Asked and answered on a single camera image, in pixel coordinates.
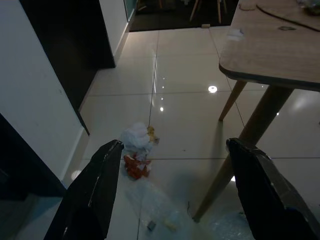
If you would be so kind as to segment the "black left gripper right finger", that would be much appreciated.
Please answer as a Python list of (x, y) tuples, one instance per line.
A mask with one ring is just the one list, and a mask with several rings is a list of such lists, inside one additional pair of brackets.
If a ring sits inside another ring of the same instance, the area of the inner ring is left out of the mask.
[(320, 238), (320, 223), (265, 152), (238, 138), (229, 138), (226, 147), (238, 196), (256, 240)]

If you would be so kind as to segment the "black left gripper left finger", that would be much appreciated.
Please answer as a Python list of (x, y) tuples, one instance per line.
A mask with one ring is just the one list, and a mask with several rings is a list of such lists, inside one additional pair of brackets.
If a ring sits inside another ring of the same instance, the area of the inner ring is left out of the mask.
[(46, 240), (104, 240), (116, 198), (124, 145), (102, 145), (68, 187), (45, 235)]

